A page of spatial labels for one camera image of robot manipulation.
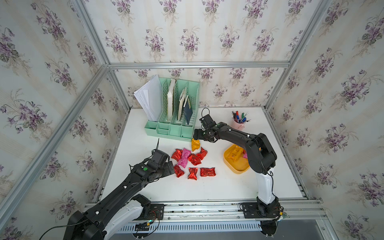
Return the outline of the yellow tea bag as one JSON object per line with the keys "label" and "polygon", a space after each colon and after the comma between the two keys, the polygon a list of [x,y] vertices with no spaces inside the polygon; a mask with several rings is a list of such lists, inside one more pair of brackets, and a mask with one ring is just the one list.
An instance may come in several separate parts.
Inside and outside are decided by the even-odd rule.
{"label": "yellow tea bag", "polygon": [[228,159],[235,163],[243,157],[243,152],[243,148],[235,146],[229,153]]}
{"label": "yellow tea bag", "polygon": [[201,143],[199,140],[195,140],[195,139],[191,140],[192,152],[199,150],[200,147],[201,147]]}

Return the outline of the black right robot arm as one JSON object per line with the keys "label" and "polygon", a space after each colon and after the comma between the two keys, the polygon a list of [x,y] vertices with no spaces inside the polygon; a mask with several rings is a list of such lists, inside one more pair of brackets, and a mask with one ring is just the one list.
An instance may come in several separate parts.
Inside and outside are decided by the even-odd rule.
{"label": "black right robot arm", "polygon": [[248,134],[225,123],[213,123],[210,127],[195,129],[193,139],[210,143],[225,140],[243,148],[248,156],[248,164],[257,176],[257,199],[265,205],[277,201],[273,181],[277,154],[265,134]]}

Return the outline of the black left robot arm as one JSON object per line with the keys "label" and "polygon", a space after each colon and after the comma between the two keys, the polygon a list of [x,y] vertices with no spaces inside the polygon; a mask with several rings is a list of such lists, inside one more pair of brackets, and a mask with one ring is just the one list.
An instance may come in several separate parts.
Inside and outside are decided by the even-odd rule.
{"label": "black left robot arm", "polygon": [[157,179],[174,174],[174,165],[149,161],[133,166],[126,179],[101,202],[86,210],[77,211],[69,219],[64,240],[108,240],[124,224],[137,219],[149,202],[139,195],[144,187]]}

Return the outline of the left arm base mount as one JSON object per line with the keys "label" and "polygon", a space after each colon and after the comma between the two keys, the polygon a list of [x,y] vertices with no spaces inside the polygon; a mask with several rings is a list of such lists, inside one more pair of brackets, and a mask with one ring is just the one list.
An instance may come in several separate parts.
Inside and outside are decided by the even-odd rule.
{"label": "left arm base mount", "polygon": [[163,220],[165,211],[164,204],[154,204],[141,194],[132,197],[132,200],[139,202],[140,206],[143,208],[141,214],[135,219],[135,221],[155,219]]}

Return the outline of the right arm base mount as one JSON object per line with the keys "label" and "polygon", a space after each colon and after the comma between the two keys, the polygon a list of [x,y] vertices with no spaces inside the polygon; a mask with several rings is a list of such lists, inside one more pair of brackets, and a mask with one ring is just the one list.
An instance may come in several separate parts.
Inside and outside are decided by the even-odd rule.
{"label": "right arm base mount", "polygon": [[256,202],[241,203],[240,210],[246,219],[279,219],[284,212],[278,198],[275,198],[270,204],[265,204],[259,198]]}

